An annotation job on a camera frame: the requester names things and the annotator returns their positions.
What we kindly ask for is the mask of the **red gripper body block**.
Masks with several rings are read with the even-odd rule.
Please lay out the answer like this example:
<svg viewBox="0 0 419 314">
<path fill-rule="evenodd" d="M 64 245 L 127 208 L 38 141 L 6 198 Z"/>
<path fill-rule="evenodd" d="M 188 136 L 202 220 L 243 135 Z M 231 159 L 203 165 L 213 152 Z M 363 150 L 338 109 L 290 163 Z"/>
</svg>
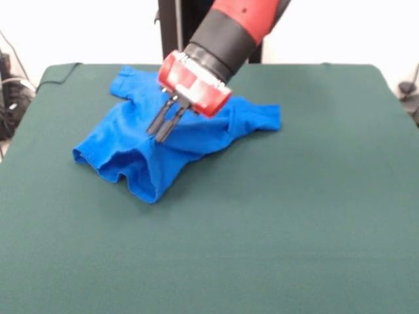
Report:
<svg viewBox="0 0 419 314">
<path fill-rule="evenodd" d="M 163 61 L 158 82 L 186 99 L 196 112 L 211 118 L 227 103 L 232 90 L 183 52 L 173 51 Z"/>
</svg>

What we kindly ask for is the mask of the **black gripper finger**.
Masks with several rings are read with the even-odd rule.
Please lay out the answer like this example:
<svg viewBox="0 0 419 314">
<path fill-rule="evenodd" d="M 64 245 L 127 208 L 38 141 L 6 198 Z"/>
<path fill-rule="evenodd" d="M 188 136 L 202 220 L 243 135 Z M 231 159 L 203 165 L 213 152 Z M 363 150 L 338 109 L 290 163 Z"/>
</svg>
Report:
<svg viewBox="0 0 419 314">
<path fill-rule="evenodd" d="M 161 128 L 156 133 L 155 139 L 156 142 L 163 143 L 175 128 L 177 123 L 181 120 L 182 116 L 187 112 L 190 107 L 190 103 L 185 100 L 179 101 L 179 108 L 176 111 L 174 117 L 168 121 L 165 121 Z"/>
<path fill-rule="evenodd" d="M 165 122 L 166 113 L 177 100 L 177 96 L 172 96 L 163 104 L 162 108 L 159 110 L 159 112 L 147 128 L 148 134 L 156 134 L 160 130 L 160 128 L 163 126 Z"/>
</svg>

